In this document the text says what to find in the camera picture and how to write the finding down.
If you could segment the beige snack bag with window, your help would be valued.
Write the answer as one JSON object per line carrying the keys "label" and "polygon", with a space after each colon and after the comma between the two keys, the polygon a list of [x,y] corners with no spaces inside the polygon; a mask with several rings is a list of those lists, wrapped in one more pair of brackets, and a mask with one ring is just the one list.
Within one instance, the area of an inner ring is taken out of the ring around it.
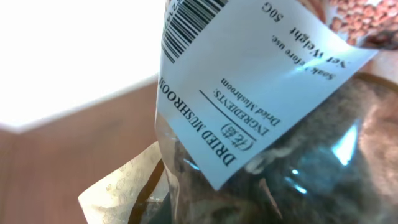
{"label": "beige snack bag with window", "polygon": [[397,222],[397,1],[168,1],[157,142],[88,223]]}

